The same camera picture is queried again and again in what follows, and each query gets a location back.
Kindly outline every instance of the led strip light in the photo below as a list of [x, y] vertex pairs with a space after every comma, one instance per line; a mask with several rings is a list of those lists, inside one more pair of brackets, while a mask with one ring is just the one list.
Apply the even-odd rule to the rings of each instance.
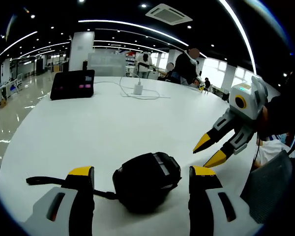
[[22, 57], [24, 57], [24, 56], [26, 56], [26, 55], [28, 55], [28, 54], [31, 54], [31, 53], [33, 53], [33, 52], [36, 52], [36, 51], [39, 51], [39, 50], [42, 50], [42, 49], [45, 49], [45, 48], [54, 47], [54, 46], [57, 46], [57, 45], [67, 44], [67, 43], [70, 43], [70, 42], [65, 42], [65, 43], [57, 43], [57, 44], [49, 45], [49, 46], [46, 46], [46, 47], [43, 47], [43, 48], [39, 48], [39, 49], [33, 50], [33, 51], [29, 52], [29, 53], [25, 53], [25, 54], [23, 54], [23, 55], [22, 55], [22, 56], [20, 56], [20, 57], [22, 58]]
[[132, 49], [132, 48], [123, 48], [123, 47], [113, 47], [113, 46], [93, 46], [94, 48], [118, 48], [119, 50], [121, 49], [128, 49], [131, 51], [138, 51], [138, 52], [143, 52], [142, 50], [138, 50], [138, 49]]
[[186, 44], [185, 42], [182, 42], [181, 40], [169, 35], [169, 34], [166, 34], [166, 33], [163, 33], [161, 31], [158, 31], [158, 30], [155, 30], [155, 29], [152, 29], [152, 28], [149, 28], [149, 27], [145, 27], [145, 26], [141, 26], [141, 25], [137, 25], [137, 24], [133, 24], [133, 23], [129, 23], [129, 22], [124, 22], [124, 21], [111, 21], [111, 20], [81, 20], [79, 21], [79, 23], [85, 23], [85, 22], [105, 22], [105, 23], [117, 23], [117, 24], [123, 24], [123, 25], [128, 25], [128, 26], [135, 26], [135, 27], [138, 27], [138, 28], [142, 28], [142, 29], [145, 29], [145, 30], [149, 30], [149, 31], [152, 31], [152, 32], [155, 32], [155, 33], [158, 33], [158, 34], [161, 34], [163, 36], [166, 36], [168, 38], [171, 38], [185, 46], [189, 46], [188, 44]]
[[37, 54], [36, 56], [40, 56], [40, 55], [43, 55], [45, 53], [51, 53], [51, 52], [54, 52], [55, 50], [50, 50], [50, 51], [47, 51], [47, 52], [43, 52], [43, 53], [40, 53], [40, 54]]
[[33, 35], [33, 34], [36, 34], [36, 33], [37, 33], [37, 31], [35, 31], [35, 32], [33, 32], [33, 33], [30, 33], [30, 34], [24, 36], [23, 38], [20, 38], [19, 40], [15, 41], [15, 42], [12, 43], [10, 46], [8, 46], [6, 49], [4, 49], [3, 52], [0, 53], [0, 56], [1, 56], [4, 52], [6, 52], [6, 50], [8, 50], [9, 48], [13, 47], [13, 46], [14, 46], [15, 44], [17, 44], [18, 42], [22, 41], [23, 39], [26, 39], [27, 37], [30, 37], [30, 36]]
[[139, 45], [139, 44], [134, 44], [134, 43], [126, 43], [126, 42], [118, 42], [118, 41], [108, 41], [108, 40], [94, 40], [94, 42], [107, 42], [107, 43], [129, 44], [129, 45], [133, 45], [133, 46], [138, 46], [138, 47], [143, 47], [143, 48], [149, 48], [151, 50], [159, 51], [161, 53], [166, 53], [164, 51], [161, 51], [161, 50], [158, 50], [158, 49], [155, 49], [155, 48], [150, 48], [150, 47], [147, 47], [147, 46], [143, 46], [143, 45]]
[[251, 63], [252, 63], [252, 68], [254, 70], [254, 74], [256, 75], [257, 74], [257, 71], [256, 71], [256, 65], [255, 65], [255, 59], [254, 59], [254, 55], [252, 54], [252, 49], [251, 49], [251, 46], [249, 44], [249, 40], [248, 40], [248, 37], [245, 33], [245, 30], [244, 28], [242, 27], [237, 15], [234, 13], [233, 9], [229, 6], [229, 4], [225, 1], [225, 0], [219, 0], [220, 3], [225, 7], [225, 9], [228, 11], [228, 13], [231, 15], [232, 19], [234, 20], [237, 28], [239, 29], [239, 32], [241, 33], [241, 36], [246, 44], [246, 47], [247, 47], [247, 50], [248, 50], [248, 53], [249, 53], [249, 56], [250, 56], [250, 59], [251, 59]]

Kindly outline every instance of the air conditioner vent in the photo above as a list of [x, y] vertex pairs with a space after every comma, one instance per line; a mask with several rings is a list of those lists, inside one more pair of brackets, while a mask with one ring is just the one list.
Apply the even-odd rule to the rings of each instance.
[[146, 16], [165, 22], [171, 26], [192, 21], [190, 17], [182, 12], [163, 3], [151, 9]]

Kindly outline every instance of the desk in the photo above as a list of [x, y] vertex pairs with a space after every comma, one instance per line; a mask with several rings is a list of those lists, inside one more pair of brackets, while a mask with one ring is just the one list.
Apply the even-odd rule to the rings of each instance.
[[[96, 77], [96, 82], [117, 77]], [[135, 78], [123, 78], [133, 86]], [[114, 191], [112, 175], [125, 161], [143, 153], [162, 151], [181, 166], [182, 180], [156, 211], [127, 212], [118, 201], [94, 196], [93, 235], [189, 235], [189, 166], [203, 165], [234, 133], [192, 154], [201, 136], [211, 129], [228, 104], [212, 93], [186, 86], [141, 79], [145, 89], [170, 98], [142, 101], [121, 97], [119, 86], [94, 85], [92, 98], [51, 101], [42, 99], [15, 132], [0, 170], [0, 196], [18, 221], [25, 221], [33, 204], [53, 186], [28, 186], [26, 178], [65, 178], [76, 167], [95, 168], [95, 188]], [[240, 194], [256, 151], [256, 136], [237, 156], [217, 166], [222, 184]]]

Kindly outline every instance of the white pillar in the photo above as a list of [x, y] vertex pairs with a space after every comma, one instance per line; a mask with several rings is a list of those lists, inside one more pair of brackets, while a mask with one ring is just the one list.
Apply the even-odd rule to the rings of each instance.
[[226, 89], [230, 91], [234, 77], [235, 77], [235, 72], [236, 72], [236, 67], [227, 64], [221, 89]]
[[158, 53], [157, 61], [156, 61], [156, 67], [159, 67], [159, 62], [161, 61], [162, 53]]
[[93, 52], [94, 32], [76, 32], [71, 42], [69, 71], [82, 70], [83, 62]]
[[41, 58], [43, 59], [43, 70], [45, 70], [45, 65], [46, 65], [46, 61], [47, 61], [47, 56], [46, 56], [46, 55], [42, 55]]
[[180, 54], [182, 54], [182, 52], [176, 49], [169, 50], [167, 64], [171, 62], [175, 65], [176, 59]]
[[10, 58], [5, 59], [2, 62], [0, 76], [1, 76], [1, 83], [7, 81], [10, 78]]

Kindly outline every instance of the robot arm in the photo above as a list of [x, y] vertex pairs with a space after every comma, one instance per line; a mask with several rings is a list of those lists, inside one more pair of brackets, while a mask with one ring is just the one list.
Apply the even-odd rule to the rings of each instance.
[[253, 76], [252, 85], [242, 83], [232, 87], [229, 100], [230, 108], [215, 122], [213, 128], [201, 137], [193, 153], [217, 143], [232, 129], [238, 129], [204, 167], [223, 164], [232, 154], [238, 154], [246, 148], [255, 133], [256, 121], [267, 102], [266, 85], [261, 78]]

